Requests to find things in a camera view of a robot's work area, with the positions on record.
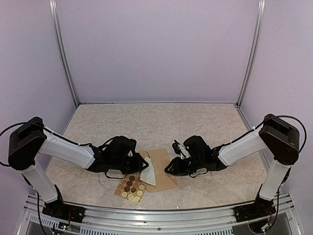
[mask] wall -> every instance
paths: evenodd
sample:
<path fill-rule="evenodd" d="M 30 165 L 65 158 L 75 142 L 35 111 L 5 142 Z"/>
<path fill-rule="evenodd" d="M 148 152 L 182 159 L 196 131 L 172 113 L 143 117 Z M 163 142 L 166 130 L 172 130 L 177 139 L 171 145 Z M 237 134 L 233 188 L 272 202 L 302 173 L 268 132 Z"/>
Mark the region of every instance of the wall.
<path fill-rule="evenodd" d="M 74 112 L 53 32 L 49 2 L 0 3 L 0 130 L 40 116 L 62 132 Z M 8 137 L 0 138 L 7 163 Z M 48 157 L 40 159 L 45 167 Z M 0 234 L 11 235 L 30 187 L 22 175 L 0 166 Z"/>
<path fill-rule="evenodd" d="M 58 1 L 81 102 L 236 102 L 258 0 Z"/>
<path fill-rule="evenodd" d="M 242 106 L 251 125 L 273 113 L 298 117 L 307 128 L 307 145 L 283 187 L 291 194 L 305 235 L 313 230 L 312 9 L 313 1 L 309 0 L 267 1 L 258 52 Z"/>

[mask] vertical metal post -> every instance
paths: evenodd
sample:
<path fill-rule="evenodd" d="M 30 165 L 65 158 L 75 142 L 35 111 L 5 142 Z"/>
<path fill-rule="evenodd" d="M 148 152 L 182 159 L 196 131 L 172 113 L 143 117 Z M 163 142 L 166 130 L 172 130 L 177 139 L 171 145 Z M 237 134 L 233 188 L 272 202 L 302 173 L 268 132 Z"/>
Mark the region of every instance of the vertical metal post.
<path fill-rule="evenodd" d="M 74 86 L 74 82 L 72 79 L 72 76 L 69 71 L 68 67 L 68 62 L 67 62 L 67 57 L 64 49 L 64 44 L 62 40 L 62 34 L 61 34 L 61 28 L 60 28 L 60 22 L 59 22 L 59 16 L 58 16 L 58 8 L 57 8 L 57 2 L 56 0 L 49 0 L 50 4 L 50 11 L 51 11 L 51 16 L 52 16 L 52 22 L 53 22 L 53 27 L 54 27 L 54 32 L 55 32 L 55 37 L 57 40 L 57 45 L 59 49 L 59 54 L 61 57 L 61 62 L 64 68 L 67 84 L 71 93 L 72 100 L 75 104 L 75 107 L 77 108 L 80 104 L 77 92 Z"/>
<path fill-rule="evenodd" d="M 251 77 L 251 72 L 253 69 L 253 64 L 254 64 L 254 60 L 255 60 L 258 44 L 259 44 L 259 39 L 261 35 L 264 10 L 265 10 L 265 0 L 259 0 L 259 8 L 258 8 L 258 13 L 257 13 L 257 20 L 255 24 L 254 34 L 253 34 L 252 47 L 250 51 L 248 65 L 245 71 L 244 81 L 241 86 L 241 90 L 240 90 L 238 101 L 237 101 L 237 105 L 239 108 L 241 107 L 243 103 L 243 100 L 246 94 L 246 89 L 248 87 L 248 83 Z"/>

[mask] paper bag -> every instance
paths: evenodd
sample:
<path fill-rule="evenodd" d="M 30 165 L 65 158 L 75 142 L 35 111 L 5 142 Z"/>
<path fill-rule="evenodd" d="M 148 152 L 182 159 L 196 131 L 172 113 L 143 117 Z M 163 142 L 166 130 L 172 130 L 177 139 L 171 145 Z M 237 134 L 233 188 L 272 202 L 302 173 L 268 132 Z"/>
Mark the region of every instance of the paper bag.
<path fill-rule="evenodd" d="M 142 182 L 148 192 L 159 192 L 162 190 L 177 188 L 178 183 L 175 176 L 167 174 L 164 169 L 170 163 L 167 150 L 165 148 L 140 152 L 143 158 L 151 158 L 156 175 L 156 186 Z"/>

